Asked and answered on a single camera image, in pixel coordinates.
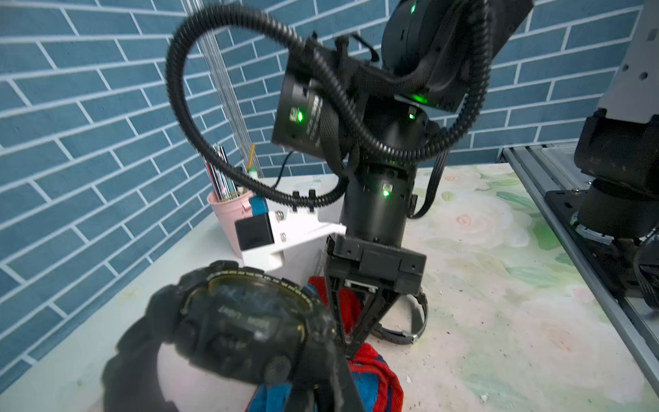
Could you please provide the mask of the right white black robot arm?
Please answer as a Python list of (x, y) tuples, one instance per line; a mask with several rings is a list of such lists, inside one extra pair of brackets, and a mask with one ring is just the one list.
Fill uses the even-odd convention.
[(451, 148), (484, 106), (492, 61), (533, 9), (530, 1), (402, 1), (367, 61), (314, 38), (288, 60), (272, 140), (317, 157), (339, 178), (344, 233), (327, 240), (329, 303), (363, 289), (343, 333), (353, 357), (403, 295), (421, 297), (426, 257), (403, 248), (408, 220), (432, 206)]

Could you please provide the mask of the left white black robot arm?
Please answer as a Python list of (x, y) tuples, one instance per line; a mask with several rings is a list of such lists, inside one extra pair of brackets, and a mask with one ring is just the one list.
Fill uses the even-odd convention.
[(494, 70), (429, 216), (404, 245), (458, 325), (465, 386), (520, 410), (655, 411), (657, 395), (494, 150), (574, 142), (585, 187), (548, 199), (614, 297), (658, 222), (658, 4), (493, 1)]

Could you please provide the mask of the red blue towel cloth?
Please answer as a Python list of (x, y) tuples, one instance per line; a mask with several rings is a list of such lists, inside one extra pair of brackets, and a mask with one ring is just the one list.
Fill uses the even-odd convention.
[[(350, 332), (362, 312), (357, 293), (342, 289), (339, 302), (343, 328)], [(403, 410), (404, 392), (397, 375), (391, 371), (382, 355), (369, 343), (364, 343), (355, 358), (348, 362), (355, 384), (367, 411)], [(291, 386), (259, 386), (254, 392), (248, 411), (283, 411)]]

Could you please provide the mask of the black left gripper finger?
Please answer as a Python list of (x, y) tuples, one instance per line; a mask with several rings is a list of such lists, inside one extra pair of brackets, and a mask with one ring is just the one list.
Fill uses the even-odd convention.
[(341, 347), (332, 340), (305, 345), (284, 410), (366, 410)]

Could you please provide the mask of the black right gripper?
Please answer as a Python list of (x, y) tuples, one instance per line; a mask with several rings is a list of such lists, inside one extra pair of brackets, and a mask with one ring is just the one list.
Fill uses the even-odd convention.
[[(341, 234), (327, 239), (326, 290), (329, 309), (336, 321), (336, 342), (352, 360), (375, 326), (402, 295), (418, 295), (427, 257), (399, 247), (389, 247)], [(350, 333), (344, 317), (350, 310), (343, 305), (343, 284), (356, 283), (375, 294), (363, 292), (363, 306)]]

